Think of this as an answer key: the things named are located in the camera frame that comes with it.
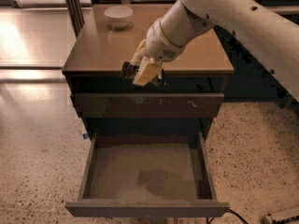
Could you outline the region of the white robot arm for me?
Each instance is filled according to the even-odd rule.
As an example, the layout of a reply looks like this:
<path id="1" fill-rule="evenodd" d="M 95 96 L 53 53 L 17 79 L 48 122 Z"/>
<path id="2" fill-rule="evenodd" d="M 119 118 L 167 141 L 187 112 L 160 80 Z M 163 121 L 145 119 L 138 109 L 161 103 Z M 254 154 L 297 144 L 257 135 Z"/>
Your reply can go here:
<path id="1" fill-rule="evenodd" d="M 214 26 L 233 35 L 296 100 L 299 27 L 254 0 L 177 0 L 148 30 L 131 60 L 133 83 L 144 86 L 186 45 Z"/>

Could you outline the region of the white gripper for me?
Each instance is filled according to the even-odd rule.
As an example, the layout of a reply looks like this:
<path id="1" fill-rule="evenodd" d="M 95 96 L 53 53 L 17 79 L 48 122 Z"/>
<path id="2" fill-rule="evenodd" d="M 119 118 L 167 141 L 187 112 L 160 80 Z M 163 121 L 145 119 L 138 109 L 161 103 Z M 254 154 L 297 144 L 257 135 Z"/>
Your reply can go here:
<path id="1" fill-rule="evenodd" d="M 143 39 L 140 42 L 130 61 L 131 65 L 139 66 L 133 84 L 145 86 L 162 72 L 162 63 L 159 61 L 172 62 L 184 50 L 185 47 L 174 45 L 166 38 L 162 29 L 161 18 L 157 19 L 149 28 L 146 40 Z"/>

